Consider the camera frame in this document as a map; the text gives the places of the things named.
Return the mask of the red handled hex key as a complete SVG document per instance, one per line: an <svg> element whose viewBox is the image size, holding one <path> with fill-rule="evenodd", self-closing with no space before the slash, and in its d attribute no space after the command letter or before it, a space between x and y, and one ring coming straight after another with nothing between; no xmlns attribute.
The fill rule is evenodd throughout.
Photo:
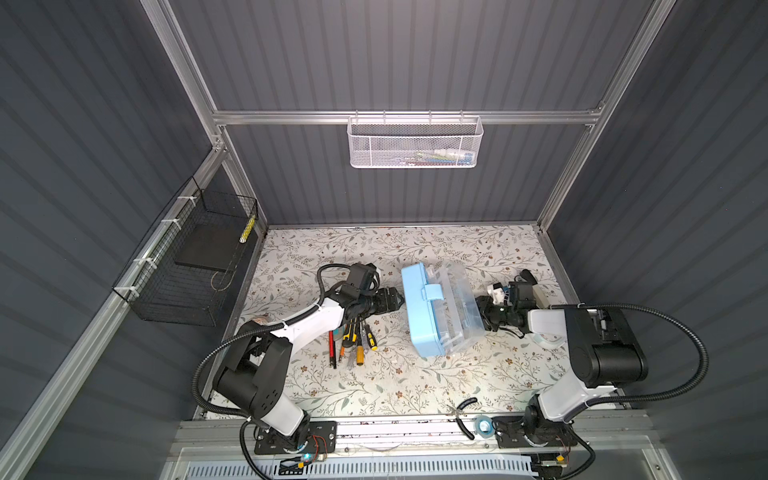
<svg viewBox="0 0 768 480"><path fill-rule="evenodd" d="M328 346L329 346L329 364L331 368L337 369L334 330L331 330L328 332Z"/></svg>

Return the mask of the light blue plastic toolbox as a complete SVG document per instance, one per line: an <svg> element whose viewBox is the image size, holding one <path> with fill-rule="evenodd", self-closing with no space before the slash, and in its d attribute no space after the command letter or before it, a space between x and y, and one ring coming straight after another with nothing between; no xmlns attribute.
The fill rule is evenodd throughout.
<svg viewBox="0 0 768 480"><path fill-rule="evenodd" d="M465 270L459 263L417 263L401 270L411 342L422 358L448 356L485 335Z"/></svg>

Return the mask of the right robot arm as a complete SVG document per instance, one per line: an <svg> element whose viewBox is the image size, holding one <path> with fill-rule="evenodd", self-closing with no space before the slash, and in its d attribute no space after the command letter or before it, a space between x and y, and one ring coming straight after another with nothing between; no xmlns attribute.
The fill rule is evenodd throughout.
<svg viewBox="0 0 768 480"><path fill-rule="evenodd" d="M626 384L648 375L646 357L618 307L564 305L541 307L539 285L524 270L507 284L494 283L475 298L486 330L512 329L546 349L567 346L569 369L553 385L535 394L524 411L529 438L542 428L566 424Z"/></svg>

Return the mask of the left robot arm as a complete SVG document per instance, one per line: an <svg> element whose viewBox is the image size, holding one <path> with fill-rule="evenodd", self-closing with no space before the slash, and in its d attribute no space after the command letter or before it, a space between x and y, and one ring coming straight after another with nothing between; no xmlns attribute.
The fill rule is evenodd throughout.
<svg viewBox="0 0 768 480"><path fill-rule="evenodd" d="M405 298L384 287L375 265L330 263L318 268L318 299L307 309L270 325L248 322L201 362L192 391L198 405L213 413L248 419L295 443L308 435L310 415L284 394L295 354L340 327L360 336L360 323L398 311ZM234 406L210 403L199 387L200 374L218 354L223 358L212 378L212 390Z"/></svg>

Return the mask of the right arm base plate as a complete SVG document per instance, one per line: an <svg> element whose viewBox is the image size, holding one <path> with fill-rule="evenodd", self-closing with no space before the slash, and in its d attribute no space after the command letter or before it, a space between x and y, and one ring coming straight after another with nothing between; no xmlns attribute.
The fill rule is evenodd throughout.
<svg viewBox="0 0 768 480"><path fill-rule="evenodd" d="M578 444L564 423L537 420L527 424L523 415L502 415L492 418L492 426L500 448L570 448Z"/></svg>

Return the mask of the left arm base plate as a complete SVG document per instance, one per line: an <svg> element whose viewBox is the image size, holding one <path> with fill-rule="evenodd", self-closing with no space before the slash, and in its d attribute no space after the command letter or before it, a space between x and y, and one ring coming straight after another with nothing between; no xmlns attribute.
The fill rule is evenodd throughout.
<svg viewBox="0 0 768 480"><path fill-rule="evenodd" d="M309 421L299 425L290 436L276 429L259 430L253 452L256 455L277 454L329 454L336 449L338 423L335 421Z"/></svg>

